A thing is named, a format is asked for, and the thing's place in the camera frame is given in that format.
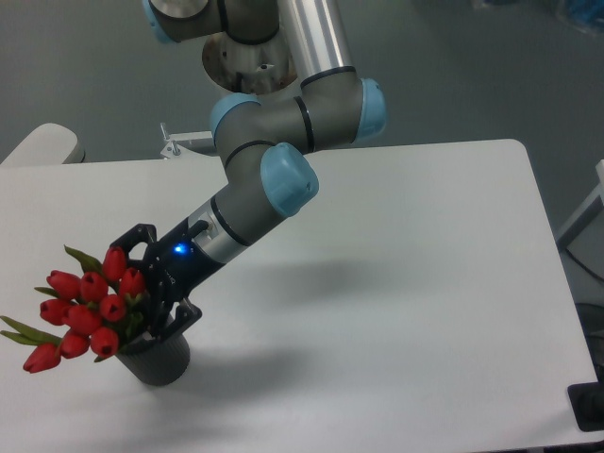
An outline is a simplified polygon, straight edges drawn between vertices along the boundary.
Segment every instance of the blue led light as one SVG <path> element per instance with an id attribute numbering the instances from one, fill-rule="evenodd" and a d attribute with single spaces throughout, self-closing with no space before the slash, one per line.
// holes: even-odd
<path id="1" fill-rule="evenodd" d="M 189 251 L 189 248 L 187 247 L 187 245 L 185 243 L 179 243 L 179 244 L 175 245 L 175 247 L 174 247 L 174 253 L 176 253 L 178 255 L 186 255 L 188 251 Z"/>

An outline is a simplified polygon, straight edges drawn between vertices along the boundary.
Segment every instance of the gray floor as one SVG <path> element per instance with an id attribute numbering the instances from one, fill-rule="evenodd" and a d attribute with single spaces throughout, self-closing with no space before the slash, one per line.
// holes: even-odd
<path id="1" fill-rule="evenodd" d="M 604 158 L 604 36 L 560 23 L 546 0 L 480 11 L 469 0 L 340 4 L 361 76 L 388 97 L 391 125 L 375 144 L 517 139 L 554 228 L 593 189 Z M 0 159 L 47 122 L 72 129 L 92 161 L 155 159 L 159 122 L 205 130 L 218 99 L 202 42 L 157 43 L 137 0 L 3 0 L 0 42 Z M 604 274 L 602 224 L 575 247 Z M 577 300 L 601 298 L 567 270 Z"/>

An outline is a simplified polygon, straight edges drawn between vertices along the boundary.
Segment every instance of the white tabletop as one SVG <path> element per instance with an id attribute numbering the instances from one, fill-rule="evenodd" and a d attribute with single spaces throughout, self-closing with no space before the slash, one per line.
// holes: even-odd
<path id="1" fill-rule="evenodd" d="M 520 143 L 326 151 L 319 195 L 204 282 L 187 373 L 93 355 L 28 375 L 0 338 L 3 451 L 453 453 L 598 441 L 595 381 Z M 64 243 L 165 233 L 225 183 L 213 158 L 0 170 L 0 312 L 37 319 Z M 55 332 L 62 332 L 53 327 Z"/>

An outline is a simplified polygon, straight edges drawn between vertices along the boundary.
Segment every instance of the black vase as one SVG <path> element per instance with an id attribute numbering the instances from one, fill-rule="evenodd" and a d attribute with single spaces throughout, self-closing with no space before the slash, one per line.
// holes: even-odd
<path id="1" fill-rule="evenodd" d="M 115 357 L 141 382 L 162 386 L 183 375 L 189 366 L 191 351 L 182 334 L 164 341 L 142 336 Z"/>

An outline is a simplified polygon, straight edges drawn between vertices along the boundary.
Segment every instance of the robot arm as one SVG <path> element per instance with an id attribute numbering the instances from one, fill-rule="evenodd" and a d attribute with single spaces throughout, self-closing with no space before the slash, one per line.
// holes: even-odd
<path id="1" fill-rule="evenodd" d="M 147 287 L 157 288 L 152 315 L 159 328 L 174 303 L 317 194 L 318 178 L 303 155 L 377 135 L 387 116 L 378 84 L 357 77 L 335 0 L 143 4 L 157 18 L 155 27 L 175 41 L 220 30 L 232 39 L 270 40 L 280 13 L 302 92 L 270 104 L 244 93 L 219 101 L 210 122 L 227 185 L 161 240 L 154 228 L 135 226 L 114 243 L 126 251 L 137 241 L 148 243 L 135 264 L 151 282 Z M 185 324 L 199 315 L 191 311 Z"/>

